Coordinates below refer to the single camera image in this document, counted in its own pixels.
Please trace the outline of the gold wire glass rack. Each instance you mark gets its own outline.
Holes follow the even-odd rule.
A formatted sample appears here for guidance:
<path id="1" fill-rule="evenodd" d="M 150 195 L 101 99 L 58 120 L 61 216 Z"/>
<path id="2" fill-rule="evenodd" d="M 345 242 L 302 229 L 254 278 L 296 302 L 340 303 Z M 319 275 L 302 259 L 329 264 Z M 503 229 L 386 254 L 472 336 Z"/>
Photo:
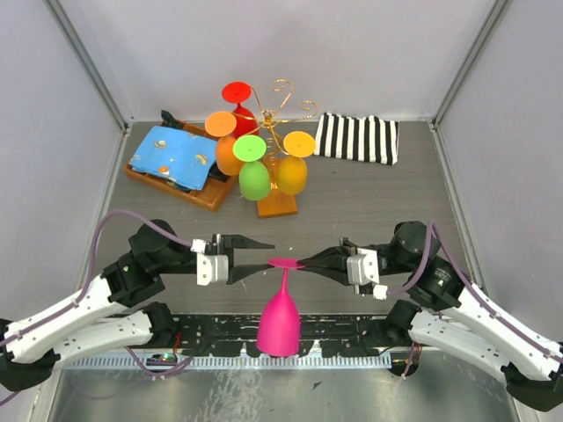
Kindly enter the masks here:
<path id="1" fill-rule="evenodd" d="M 259 134 L 267 145 L 267 152 L 262 157 L 262 163 L 267 167 L 270 175 L 271 190 L 269 195 L 260 201 L 253 201 L 256 204 L 258 217 L 272 218 L 286 215 L 295 215 L 298 212 L 296 195 L 289 195 L 283 193 L 276 184 L 276 174 L 279 168 L 280 161 L 286 157 L 287 152 L 283 147 L 284 137 L 293 131 L 286 133 L 284 136 L 276 132 L 276 128 L 280 125 L 296 123 L 300 121 L 307 121 L 316 117 L 319 113 L 318 106 L 311 100 L 304 100 L 300 103 L 299 108 L 305 113 L 296 119 L 283 119 L 280 117 L 280 112 L 288 103 L 294 90 L 294 85 L 287 79 L 277 79 L 272 83 L 272 91 L 280 92 L 285 91 L 285 98 L 281 104 L 274 109 L 265 107 L 260 108 L 260 116 L 257 119 L 259 124 Z"/>

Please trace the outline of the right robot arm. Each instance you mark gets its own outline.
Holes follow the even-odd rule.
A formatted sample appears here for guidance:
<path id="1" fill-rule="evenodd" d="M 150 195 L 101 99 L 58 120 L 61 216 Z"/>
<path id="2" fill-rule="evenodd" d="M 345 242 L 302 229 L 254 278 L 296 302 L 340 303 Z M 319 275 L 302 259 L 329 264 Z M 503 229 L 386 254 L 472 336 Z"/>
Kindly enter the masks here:
<path id="1" fill-rule="evenodd" d="M 481 369 L 517 401 L 562 403 L 562 344 L 495 303 L 454 263 L 432 222 L 400 222 L 387 244 L 339 245 L 299 260 L 302 270 L 394 300 L 385 333 L 395 346 L 432 346 Z"/>

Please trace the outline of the red plastic wine glass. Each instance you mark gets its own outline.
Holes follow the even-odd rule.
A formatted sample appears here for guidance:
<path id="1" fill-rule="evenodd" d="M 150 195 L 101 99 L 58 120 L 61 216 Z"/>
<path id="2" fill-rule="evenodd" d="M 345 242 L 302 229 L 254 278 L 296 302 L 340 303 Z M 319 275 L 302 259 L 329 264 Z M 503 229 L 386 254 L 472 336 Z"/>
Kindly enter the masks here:
<path id="1" fill-rule="evenodd" d="M 244 106 L 244 102 L 252 95 L 252 88 L 249 84 L 241 81 L 234 81 L 226 84 L 222 89 L 223 99 L 235 105 L 232 114 L 236 119 L 236 127 L 233 130 L 235 139 L 243 135 L 258 135 L 259 124 L 254 114 Z"/>

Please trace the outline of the yellow plastic wine glass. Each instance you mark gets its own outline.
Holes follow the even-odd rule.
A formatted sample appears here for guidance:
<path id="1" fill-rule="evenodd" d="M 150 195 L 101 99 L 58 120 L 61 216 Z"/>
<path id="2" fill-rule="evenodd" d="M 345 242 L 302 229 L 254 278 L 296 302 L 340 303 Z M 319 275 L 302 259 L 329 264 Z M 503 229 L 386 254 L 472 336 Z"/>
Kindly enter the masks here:
<path id="1" fill-rule="evenodd" d="M 296 195 L 305 188 L 308 178 L 305 159 L 315 152 L 316 142 L 304 131 L 293 131 L 284 137 L 283 147 L 287 155 L 280 161 L 276 184 L 283 193 Z"/>

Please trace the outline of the pink plastic wine glass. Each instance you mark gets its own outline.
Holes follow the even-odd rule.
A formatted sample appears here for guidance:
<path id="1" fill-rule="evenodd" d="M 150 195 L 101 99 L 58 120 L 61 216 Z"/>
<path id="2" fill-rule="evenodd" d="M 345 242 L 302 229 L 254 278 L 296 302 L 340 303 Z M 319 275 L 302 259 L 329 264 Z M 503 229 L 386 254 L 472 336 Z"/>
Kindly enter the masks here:
<path id="1" fill-rule="evenodd" d="M 281 285 L 260 315 L 257 348 L 274 357 L 289 357 L 300 347 L 300 316 L 289 292 L 289 271 L 301 269 L 296 259 L 271 258 L 268 264 L 282 269 Z"/>

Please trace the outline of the orange plastic wine glass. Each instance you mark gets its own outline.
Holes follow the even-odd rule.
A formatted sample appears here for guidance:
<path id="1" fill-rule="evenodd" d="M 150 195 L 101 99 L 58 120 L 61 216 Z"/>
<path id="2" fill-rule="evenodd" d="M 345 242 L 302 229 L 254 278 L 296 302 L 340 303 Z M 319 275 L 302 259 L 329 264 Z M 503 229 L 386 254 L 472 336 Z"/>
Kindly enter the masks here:
<path id="1" fill-rule="evenodd" d="M 204 124 L 208 135 L 216 140 L 216 164 L 218 169 L 227 176 L 237 176 L 243 162 L 236 158 L 233 147 L 236 139 L 233 132 L 237 127 L 237 120 L 231 112 L 219 111 L 208 116 Z"/>

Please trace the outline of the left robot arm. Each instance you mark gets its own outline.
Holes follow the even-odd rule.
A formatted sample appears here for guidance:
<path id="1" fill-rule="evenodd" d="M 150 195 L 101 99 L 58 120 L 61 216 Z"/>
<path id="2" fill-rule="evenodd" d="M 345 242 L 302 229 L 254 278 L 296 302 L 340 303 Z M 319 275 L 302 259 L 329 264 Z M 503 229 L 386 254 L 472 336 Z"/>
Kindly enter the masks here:
<path id="1" fill-rule="evenodd" d="M 56 369 L 119 347 L 166 348 L 177 325 L 168 306 L 153 301 L 165 274 L 193 274 L 200 286 L 231 285 L 267 264 L 237 266 L 236 249 L 263 249 L 242 235 L 173 241 L 168 222 L 151 220 L 129 238 L 129 252 L 83 288 L 38 314 L 1 322 L 1 384 L 12 393 L 37 386 Z"/>

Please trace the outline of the green plastic wine glass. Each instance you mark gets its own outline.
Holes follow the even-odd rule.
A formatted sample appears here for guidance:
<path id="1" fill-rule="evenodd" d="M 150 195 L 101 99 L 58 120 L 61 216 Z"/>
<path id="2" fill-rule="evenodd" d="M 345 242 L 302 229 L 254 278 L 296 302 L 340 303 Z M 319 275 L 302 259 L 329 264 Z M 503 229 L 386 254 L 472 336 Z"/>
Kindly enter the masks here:
<path id="1" fill-rule="evenodd" d="M 261 161 L 266 152 L 266 142 L 257 135 L 240 136 L 234 143 L 234 156 L 244 163 L 238 174 L 239 190 L 248 200 L 260 201 L 270 193 L 269 171 Z"/>

